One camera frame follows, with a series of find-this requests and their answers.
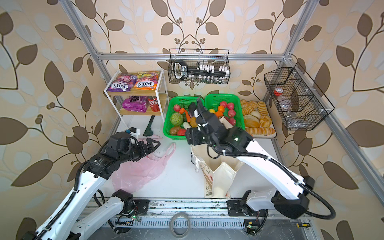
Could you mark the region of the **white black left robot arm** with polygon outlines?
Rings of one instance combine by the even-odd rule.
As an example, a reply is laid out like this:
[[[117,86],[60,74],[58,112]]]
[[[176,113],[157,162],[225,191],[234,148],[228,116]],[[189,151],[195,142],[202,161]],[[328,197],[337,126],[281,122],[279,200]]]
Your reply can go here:
[[[100,151],[80,165],[72,191],[54,213],[35,231],[27,231],[23,240],[86,240],[115,215],[136,215],[139,207],[133,195],[118,190],[94,212],[79,216],[100,187],[126,162],[137,162],[152,154],[160,142],[147,138],[138,141],[127,132],[113,134]]]

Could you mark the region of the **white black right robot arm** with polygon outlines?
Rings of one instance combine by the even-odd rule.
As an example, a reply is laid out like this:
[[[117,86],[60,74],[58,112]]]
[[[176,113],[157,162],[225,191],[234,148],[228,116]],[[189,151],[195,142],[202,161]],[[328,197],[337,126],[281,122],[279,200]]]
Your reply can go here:
[[[297,219],[303,214],[322,220],[332,220],[336,217],[336,211],[331,204],[314,192],[313,178],[293,173],[268,154],[245,130],[239,127],[227,129],[204,107],[201,99],[197,99],[194,114],[198,126],[187,129],[186,138],[189,145],[206,144],[220,157],[237,159],[256,170],[276,188],[273,195],[246,192],[246,214],[249,210],[276,209],[290,219]]]

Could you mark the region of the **orange Fox's candy bag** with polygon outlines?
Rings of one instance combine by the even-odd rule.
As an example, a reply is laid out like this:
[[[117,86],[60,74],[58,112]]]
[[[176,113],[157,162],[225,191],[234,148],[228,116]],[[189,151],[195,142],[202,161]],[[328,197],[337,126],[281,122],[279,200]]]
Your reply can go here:
[[[137,90],[155,90],[158,85],[161,72],[159,71],[144,71],[137,73],[137,81],[134,89]]]

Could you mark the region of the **purple Fox's candy bag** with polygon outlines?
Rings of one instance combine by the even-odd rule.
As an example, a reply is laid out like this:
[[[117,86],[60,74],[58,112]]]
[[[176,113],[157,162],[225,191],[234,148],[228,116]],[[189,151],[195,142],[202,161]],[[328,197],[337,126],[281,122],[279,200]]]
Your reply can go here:
[[[136,74],[119,74],[107,88],[108,92],[130,92],[135,86],[138,77]]]

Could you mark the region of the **red cola can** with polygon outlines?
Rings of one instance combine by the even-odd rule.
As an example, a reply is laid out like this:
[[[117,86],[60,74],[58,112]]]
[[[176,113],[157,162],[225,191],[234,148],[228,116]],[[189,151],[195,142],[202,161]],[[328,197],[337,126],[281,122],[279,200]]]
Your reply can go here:
[[[148,96],[148,101],[149,101],[150,108],[153,112],[160,111],[159,101],[156,96]]]

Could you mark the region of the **purple snack packet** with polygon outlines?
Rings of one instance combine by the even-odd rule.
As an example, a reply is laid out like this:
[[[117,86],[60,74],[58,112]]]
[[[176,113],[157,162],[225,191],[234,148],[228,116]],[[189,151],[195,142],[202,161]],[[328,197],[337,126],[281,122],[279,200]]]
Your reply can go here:
[[[147,96],[129,96],[123,102],[123,108],[127,111],[145,113],[148,108]]]

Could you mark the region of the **cream canvas tote bag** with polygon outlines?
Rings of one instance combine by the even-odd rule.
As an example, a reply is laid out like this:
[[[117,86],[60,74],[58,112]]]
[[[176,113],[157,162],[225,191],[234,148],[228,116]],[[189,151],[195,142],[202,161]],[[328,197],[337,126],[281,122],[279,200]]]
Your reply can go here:
[[[230,187],[244,163],[225,156],[215,159],[214,150],[207,144],[191,146],[191,152],[196,172],[202,172],[205,178],[205,198],[230,199]]]

